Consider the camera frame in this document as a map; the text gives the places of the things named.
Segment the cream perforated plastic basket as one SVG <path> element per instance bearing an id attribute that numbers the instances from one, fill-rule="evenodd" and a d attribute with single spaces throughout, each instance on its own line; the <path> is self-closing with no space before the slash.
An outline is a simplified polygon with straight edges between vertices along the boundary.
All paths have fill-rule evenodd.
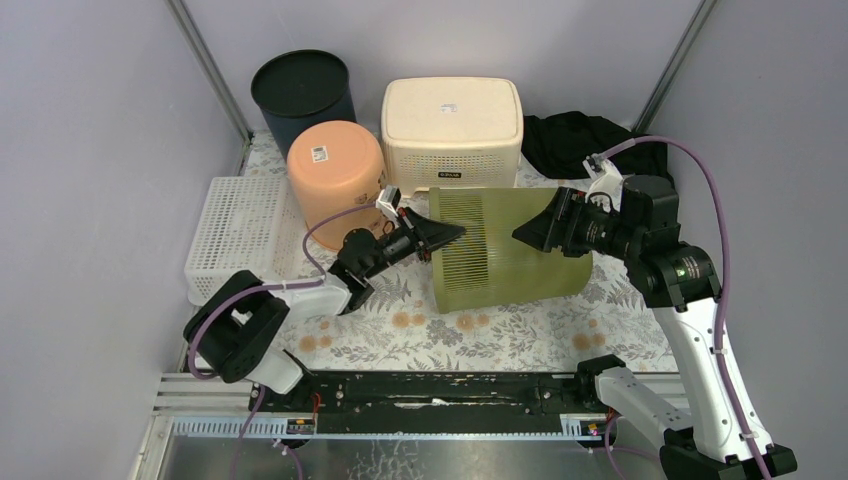
<path id="1" fill-rule="evenodd" d="M 390 183 L 409 198 L 432 188 L 511 188 L 524 135 L 515 84 L 489 77 L 394 80 L 381 109 Z"/>

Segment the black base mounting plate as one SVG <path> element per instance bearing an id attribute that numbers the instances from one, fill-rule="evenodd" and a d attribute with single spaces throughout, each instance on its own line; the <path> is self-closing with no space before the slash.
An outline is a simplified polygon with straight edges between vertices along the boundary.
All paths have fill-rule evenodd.
<path id="1" fill-rule="evenodd" d="M 313 420 L 326 414 L 375 417 L 495 414 L 612 415 L 569 374 L 539 372 L 312 371 L 287 394 L 253 392 L 250 406 L 262 413 L 294 414 Z"/>

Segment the white perforated basket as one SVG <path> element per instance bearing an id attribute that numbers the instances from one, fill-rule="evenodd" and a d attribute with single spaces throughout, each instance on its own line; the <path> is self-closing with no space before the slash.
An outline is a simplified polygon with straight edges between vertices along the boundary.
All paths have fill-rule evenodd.
<path id="1" fill-rule="evenodd" d="M 305 232 L 285 176 L 214 178 L 184 266 L 188 301 L 203 305 L 240 270 L 264 281 L 297 277 Z"/>

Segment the dark blue cylindrical bin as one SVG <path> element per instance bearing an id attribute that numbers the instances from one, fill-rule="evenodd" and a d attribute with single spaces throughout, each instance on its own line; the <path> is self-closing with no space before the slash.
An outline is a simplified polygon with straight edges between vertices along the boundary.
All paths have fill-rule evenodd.
<path id="1" fill-rule="evenodd" d="M 349 69 L 323 50 L 296 50 L 267 61 L 254 74 L 250 94 L 282 156 L 314 125 L 357 121 Z"/>

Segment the floral patterned table mat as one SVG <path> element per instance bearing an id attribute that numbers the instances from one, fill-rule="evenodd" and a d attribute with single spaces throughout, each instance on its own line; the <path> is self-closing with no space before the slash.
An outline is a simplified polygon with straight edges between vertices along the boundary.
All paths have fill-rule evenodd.
<path id="1" fill-rule="evenodd" d="M 577 295 L 442 314 L 432 268 L 406 260 L 376 277 L 354 313 L 288 320 L 274 346 L 312 369 L 551 371 L 614 354 L 638 372 L 675 372 L 666 338 L 623 264 L 596 256 Z"/>

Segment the green ribbed waste bin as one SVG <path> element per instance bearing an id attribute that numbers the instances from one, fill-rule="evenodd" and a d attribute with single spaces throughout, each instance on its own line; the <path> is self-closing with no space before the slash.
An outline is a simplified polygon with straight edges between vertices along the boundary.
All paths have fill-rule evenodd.
<path id="1" fill-rule="evenodd" d="M 466 229 L 432 256 L 439 313 L 573 296 L 585 288 L 591 254 L 543 253 L 512 237 L 555 193 L 554 188 L 429 190 L 430 218 Z"/>

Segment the black cloth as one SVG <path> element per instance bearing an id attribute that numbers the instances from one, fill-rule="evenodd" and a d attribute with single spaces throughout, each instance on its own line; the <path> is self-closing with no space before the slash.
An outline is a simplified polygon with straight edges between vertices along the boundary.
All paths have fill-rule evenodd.
<path id="1" fill-rule="evenodd" d="M 523 118 L 522 155 L 541 175 L 550 179 L 586 179 L 584 159 L 602 153 L 638 133 L 601 116 L 570 111 L 540 118 Z M 663 143 L 643 143 L 611 157 L 624 175 L 653 175 L 673 179 L 668 169 L 668 147 Z"/>

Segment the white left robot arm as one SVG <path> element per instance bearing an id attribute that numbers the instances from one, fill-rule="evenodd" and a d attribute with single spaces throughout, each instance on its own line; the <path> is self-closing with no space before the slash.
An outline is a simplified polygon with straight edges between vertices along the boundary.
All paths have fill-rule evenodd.
<path id="1" fill-rule="evenodd" d="M 184 328 L 187 366 L 201 380 L 248 380 L 288 411 L 309 401 L 310 385 L 297 358 L 272 343 L 287 323 L 358 310 L 373 294 L 371 279 L 411 256 L 422 262 L 460 239 L 465 227 L 398 207 L 393 228 L 376 236 L 349 231 L 335 261 L 311 279 L 269 283 L 249 270 L 233 274 Z"/>

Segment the orange bucket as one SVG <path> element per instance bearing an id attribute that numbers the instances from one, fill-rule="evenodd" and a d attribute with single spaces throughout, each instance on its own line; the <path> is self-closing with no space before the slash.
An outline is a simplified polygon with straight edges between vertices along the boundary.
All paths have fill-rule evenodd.
<path id="1" fill-rule="evenodd" d="M 378 140 L 365 127 L 343 120 L 314 125 L 294 140 L 286 162 L 309 228 L 348 209 L 367 207 L 316 229 L 313 240 L 337 251 L 351 230 L 381 233 L 386 219 L 374 202 L 386 184 L 385 161 Z"/>

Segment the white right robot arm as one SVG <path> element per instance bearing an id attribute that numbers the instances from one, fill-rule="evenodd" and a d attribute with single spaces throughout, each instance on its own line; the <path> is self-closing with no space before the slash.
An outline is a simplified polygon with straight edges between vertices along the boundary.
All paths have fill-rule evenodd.
<path id="1" fill-rule="evenodd" d="M 725 295 L 709 255 L 680 240 L 679 198 L 664 178 L 626 179 L 618 207 L 559 188 L 513 237 L 567 257 L 597 252 L 621 260 L 672 350 L 688 410 L 679 412 L 617 357 L 580 363 L 575 402 L 621 414 L 657 449 L 669 479 L 772 479 L 795 472 L 794 452 L 764 428 L 719 317 Z"/>

